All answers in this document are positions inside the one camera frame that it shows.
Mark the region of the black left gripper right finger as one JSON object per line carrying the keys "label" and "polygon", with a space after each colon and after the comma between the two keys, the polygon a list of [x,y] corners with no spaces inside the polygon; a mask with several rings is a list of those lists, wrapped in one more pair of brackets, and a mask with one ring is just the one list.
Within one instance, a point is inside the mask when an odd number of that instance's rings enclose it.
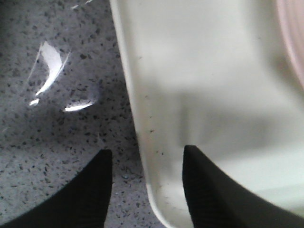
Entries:
{"label": "black left gripper right finger", "polygon": [[248,191],[197,146],[186,145],[182,183],[196,228],[302,228],[304,219]]}

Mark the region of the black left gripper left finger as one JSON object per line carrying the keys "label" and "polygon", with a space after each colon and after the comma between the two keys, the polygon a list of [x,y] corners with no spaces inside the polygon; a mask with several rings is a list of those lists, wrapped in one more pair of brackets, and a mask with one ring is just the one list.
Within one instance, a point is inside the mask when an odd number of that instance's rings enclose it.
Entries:
{"label": "black left gripper left finger", "polygon": [[102,228],[113,183],[111,150],[100,150],[59,192],[4,228]]}

